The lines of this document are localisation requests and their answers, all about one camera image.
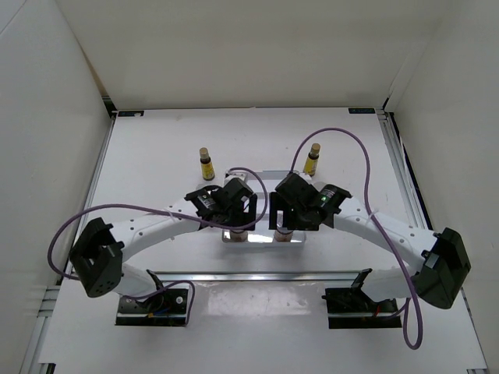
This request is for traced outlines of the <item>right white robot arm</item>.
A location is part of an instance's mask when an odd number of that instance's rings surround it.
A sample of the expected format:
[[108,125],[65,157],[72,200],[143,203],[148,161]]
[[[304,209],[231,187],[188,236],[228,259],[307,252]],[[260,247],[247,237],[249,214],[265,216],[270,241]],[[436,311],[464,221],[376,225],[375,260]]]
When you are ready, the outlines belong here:
[[402,261],[398,270],[359,273],[350,302],[362,312],[386,299],[412,295],[449,309],[471,270],[457,231],[445,228],[438,233],[371,213],[350,192],[332,184],[317,189],[295,173],[287,174],[270,194],[269,213],[271,230],[318,231],[325,225],[363,238]]

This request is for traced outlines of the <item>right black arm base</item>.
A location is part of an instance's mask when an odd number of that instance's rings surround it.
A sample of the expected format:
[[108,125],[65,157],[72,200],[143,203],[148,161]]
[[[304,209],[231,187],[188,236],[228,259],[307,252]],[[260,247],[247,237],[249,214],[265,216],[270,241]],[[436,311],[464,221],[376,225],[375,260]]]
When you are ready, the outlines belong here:
[[326,303],[330,330],[402,328],[400,308],[395,299],[374,302],[362,290],[371,269],[359,272],[351,285],[326,288],[321,298]]

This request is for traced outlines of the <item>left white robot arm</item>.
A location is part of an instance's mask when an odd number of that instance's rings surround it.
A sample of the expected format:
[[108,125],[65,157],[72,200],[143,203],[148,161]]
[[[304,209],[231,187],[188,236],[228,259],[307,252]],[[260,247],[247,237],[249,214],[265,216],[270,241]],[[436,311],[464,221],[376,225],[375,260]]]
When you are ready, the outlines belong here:
[[123,264],[137,253],[179,235],[206,227],[253,230],[257,194],[240,178],[186,194],[175,204],[140,217],[107,224],[89,221],[69,252],[69,259],[90,298],[113,291],[136,298],[147,312],[164,301],[159,280],[150,271]]

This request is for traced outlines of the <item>brown spice jar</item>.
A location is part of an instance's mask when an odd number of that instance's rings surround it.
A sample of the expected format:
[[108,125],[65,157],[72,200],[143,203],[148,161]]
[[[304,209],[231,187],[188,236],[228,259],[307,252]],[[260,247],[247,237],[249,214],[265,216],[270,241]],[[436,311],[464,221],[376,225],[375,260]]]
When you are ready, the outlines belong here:
[[248,238],[248,231],[233,231],[229,232],[229,239],[231,242],[246,242]]
[[294,235],[293,230],[288,230],[285,228],[276,228],[274,230],[274,241],[275,242],[291,242]]

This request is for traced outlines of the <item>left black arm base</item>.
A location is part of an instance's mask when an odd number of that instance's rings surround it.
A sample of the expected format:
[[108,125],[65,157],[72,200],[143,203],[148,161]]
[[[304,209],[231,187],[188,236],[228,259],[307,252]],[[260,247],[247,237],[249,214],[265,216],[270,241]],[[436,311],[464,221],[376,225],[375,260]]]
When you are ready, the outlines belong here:
[[116,326],[185,327],[189,323],[196,288],[190,280],[175,280],[170,284],[147,271],[157,295],[145,299],[121,297],[115,317]]

